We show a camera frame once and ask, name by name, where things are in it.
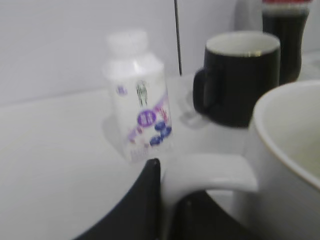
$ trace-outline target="bottle cap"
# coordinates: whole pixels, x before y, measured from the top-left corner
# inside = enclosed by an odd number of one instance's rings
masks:
[[[129,30],[106,37],[106,43],[117,57],[132,57],[148,49],[148,35],[144,30]]]

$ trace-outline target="bottle label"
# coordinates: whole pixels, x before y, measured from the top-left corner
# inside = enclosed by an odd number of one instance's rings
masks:
[[[172,122],[162,72],[113,84],[123,150],[133,162],[170,145]]]

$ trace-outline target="white mug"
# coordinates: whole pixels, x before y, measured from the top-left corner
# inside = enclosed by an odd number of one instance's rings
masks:
[[[162,181],[165,229],[181,198],[220,189],[235,191],[233,217],[262,239],[319,240],[320,81],[286,84],[261,97],[242,155],[183,157]]]

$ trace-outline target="black object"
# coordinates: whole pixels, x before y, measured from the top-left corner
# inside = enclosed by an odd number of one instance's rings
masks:
[[[160,162],[148,160],[119,204],[75,240],[156,240],[159,236]]]
[[[225,213],[205,191],[200,191],[179,202],[168,240],[259,240],[259,238]]]
[[[293,14],[264,12],[263,31],[277,36],[281,42],[279,84],[294,82],[301,70],[301,44],[309,10]]]
[[[270,34],[235,32],[207,41],[193,81],[193,105],[213,121],[247,127],[257,100],[279,84],[280,43]]]

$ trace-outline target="purple label graphic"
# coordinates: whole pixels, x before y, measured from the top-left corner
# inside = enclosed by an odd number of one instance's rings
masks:
[[[156,121],[156,114],[151,110],[142,111],[138,115],[138,124],[144,128],[152,126]]]
[[[128,91],[125,89],[124,86],[121,86],[119,85],[117,88],[116,88],[116,92],[120,95],[120,96],[125,96],[127,95]]]

